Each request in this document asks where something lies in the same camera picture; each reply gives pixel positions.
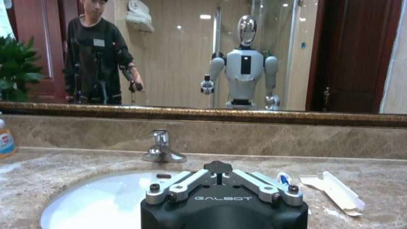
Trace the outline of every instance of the marble countertop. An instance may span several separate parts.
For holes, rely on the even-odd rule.
[[[284,171],[294,182],[298,175],[328,170],[365,202],[364,215],[348,217],[322,192],[300,185],[312,212],[310,229],[407,228],[407,161],[186,154],[186,163],[162,165],[140,158],[136,152],[19,148],[17,154],[0,160],[0,228],[39,228],[41,212],[50,200],[93,176],[128,170],[197,170],[212,160],[270,177]]]

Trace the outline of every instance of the mirror frame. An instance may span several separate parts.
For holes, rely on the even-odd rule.
[[[407,127],[407,115],[0,102],[3,114],[296,125]]]

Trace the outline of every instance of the robot face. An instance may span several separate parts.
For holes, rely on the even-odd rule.
[[[253,44],[257,31],[257,22],[253,16],[244,15],[237,23],[237,34],[240,44],[249,47]]]

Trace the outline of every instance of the white sink basin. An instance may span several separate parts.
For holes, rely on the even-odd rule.
[[[46,207],[42,229],[138,229],[140,202],[152,183],[168,179],[157,174],[168,171],[140,171],[96,177],[66,190]]]

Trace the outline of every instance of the potted plant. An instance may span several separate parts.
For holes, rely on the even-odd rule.
[[[25,45],[13,37],[0,37],[0,93],[1,99],[14,102],[27,101],[27,83],[38,83],[43,75],[34,64],[39,58],[33,49],[33,38]]]

